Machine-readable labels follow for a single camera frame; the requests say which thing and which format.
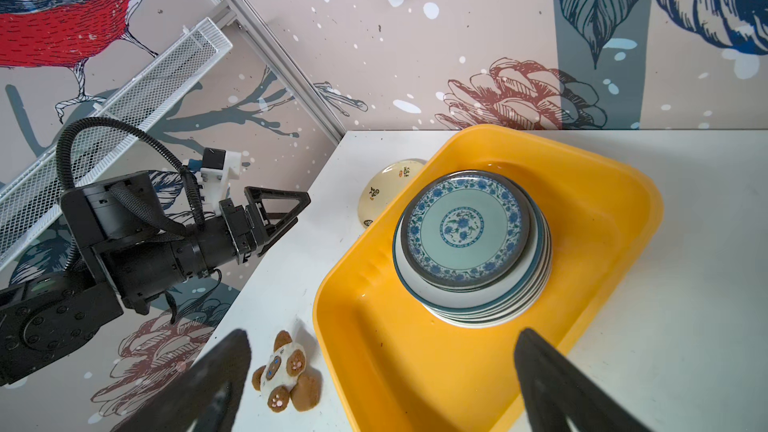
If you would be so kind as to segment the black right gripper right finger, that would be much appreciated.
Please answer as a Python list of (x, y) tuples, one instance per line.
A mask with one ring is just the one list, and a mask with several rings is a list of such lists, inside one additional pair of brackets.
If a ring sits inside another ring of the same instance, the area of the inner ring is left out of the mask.
[(649, 431), (531, 328), (514, 364), (533, 431)]

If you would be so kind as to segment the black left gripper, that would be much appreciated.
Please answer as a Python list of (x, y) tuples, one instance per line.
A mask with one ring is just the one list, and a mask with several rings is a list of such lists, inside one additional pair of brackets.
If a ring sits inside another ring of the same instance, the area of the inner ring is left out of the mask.
[(207, 219), (202, 230), (173, 243), (183, 279), (204, 277), (227, 263), (244, 264), (265, 255), (311, 203), (307, 192), (296, 190), (246, 187), (244, 194), (247, 206), (222, 200), (220, 214)]

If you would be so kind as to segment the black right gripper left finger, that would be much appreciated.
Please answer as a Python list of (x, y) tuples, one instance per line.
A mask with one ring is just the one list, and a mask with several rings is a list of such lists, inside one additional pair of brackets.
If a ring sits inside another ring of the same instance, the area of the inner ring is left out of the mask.
[(250, 369), (247, 333), (236, 329), (168, 384), (119, 431), (230, 431)]

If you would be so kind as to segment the cream small plate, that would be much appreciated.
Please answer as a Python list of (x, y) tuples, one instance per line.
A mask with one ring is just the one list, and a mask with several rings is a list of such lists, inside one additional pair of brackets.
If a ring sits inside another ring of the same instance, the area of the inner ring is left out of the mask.
[(359, 222), (368, 228), (426, 164), (422, 159), (392, 163), (375, 174), (363, 188), (357, 207)]

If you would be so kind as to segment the blue floral green plate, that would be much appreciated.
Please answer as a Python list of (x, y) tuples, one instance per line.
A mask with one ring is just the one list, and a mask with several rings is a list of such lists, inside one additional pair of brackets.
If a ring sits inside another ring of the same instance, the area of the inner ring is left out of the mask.
[(535, 236), (528, 197), (509, 179), (477, 170), (430, 183), (406, 207), (395, 244), (422, 281), (468, 292), (509, 275)]

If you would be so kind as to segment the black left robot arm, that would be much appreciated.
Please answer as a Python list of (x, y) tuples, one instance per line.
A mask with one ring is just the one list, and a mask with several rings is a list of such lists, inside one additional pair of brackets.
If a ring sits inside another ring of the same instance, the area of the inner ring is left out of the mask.
[[(155, 149), (179, 174), (193, 220), (169, 218), (150, 175), (137, 172), (77, 186), (72, 149), (77, 136), (110, 128)], [(192, 278), (219, 274), (230, 262), (262, 257), (298, 221), (310, 196), (301, 191), (245, 189), (247, 204), (222, 199), (206, 216), (195, 175), (148, 133), (107, 117), (67, 126), (56, 148), (60, 205), (72, 236), (62, 272), (1, 293), (1, 381), (17, 382), (86, 345), (125, 310), (140, 315)]]

